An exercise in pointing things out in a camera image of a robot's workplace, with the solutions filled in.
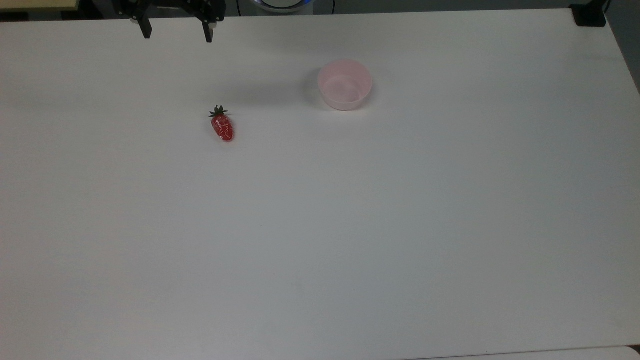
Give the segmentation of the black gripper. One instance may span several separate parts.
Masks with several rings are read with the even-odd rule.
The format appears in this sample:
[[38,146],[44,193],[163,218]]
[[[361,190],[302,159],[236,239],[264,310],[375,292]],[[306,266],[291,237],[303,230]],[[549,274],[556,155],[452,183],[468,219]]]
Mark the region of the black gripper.
[[113,0],[112,7],[116,14],[137,23],[145,39],[153,33],[149,19],[158,14],[169,12],[198,19],[207,43],[213,43],[217,22],[223,21],[227,13],[224,0]]

